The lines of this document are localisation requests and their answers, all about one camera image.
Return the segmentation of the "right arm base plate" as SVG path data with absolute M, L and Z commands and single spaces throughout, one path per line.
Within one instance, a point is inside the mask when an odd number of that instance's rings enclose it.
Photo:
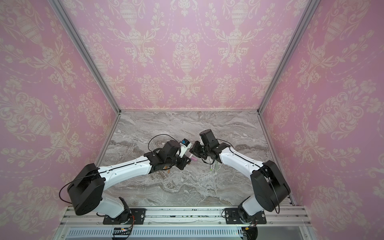
M 239 224 L 256 224 L 264 225 L 267 223 L 264 211 L 260 211 L 253 216 L 249 216 L 246 212 L 240 211 L 238 208 L 224 208 L 222 216 L 226 219 L 227 225 Z

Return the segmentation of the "white pen yellow tip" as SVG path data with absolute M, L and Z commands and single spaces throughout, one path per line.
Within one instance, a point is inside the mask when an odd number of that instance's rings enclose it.
M 190 159 L 192 160 L 192 161 L 194 161 L 194 162 L 197 162 L 198 161 L 198 159 L 196 158 L 196 157 L 190 157 Z

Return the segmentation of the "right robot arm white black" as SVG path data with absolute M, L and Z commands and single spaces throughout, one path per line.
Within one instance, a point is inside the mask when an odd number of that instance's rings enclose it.
M 229 142 L 217 139 L 210 129 L 201 132 L 200 139 L 190 148 L 192 155 L 230 166 L 252 182 L 254 194 L 238 206 L 241 221 L 250 223 L 263 211 L 280 212 L 280 203 L 291 189 L 275 162 L 256 161 L 239 153 Z

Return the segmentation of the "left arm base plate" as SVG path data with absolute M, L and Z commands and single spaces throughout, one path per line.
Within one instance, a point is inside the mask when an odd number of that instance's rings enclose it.
M 143 225 L 146 217 L 145 208 L 133 208 L 124 210 L 116 218 L 104 217 L 104 225 Z

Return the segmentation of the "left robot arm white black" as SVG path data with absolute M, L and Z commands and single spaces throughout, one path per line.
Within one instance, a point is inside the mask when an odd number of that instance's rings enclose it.
M 181 142 L 170 140 L 162 148 L 121 164 L 104 167 L 86 165 L 74 180 L 65 185 L 75 214 L 102 214 L 105 225 L 132 224 L 135 217 L 124 198 L 112 197 L 105 191 L 120 182 L 172 167 L 183 170 L 191 161 L 186 156 L 191 147 L 192 144 L 186 139 Z

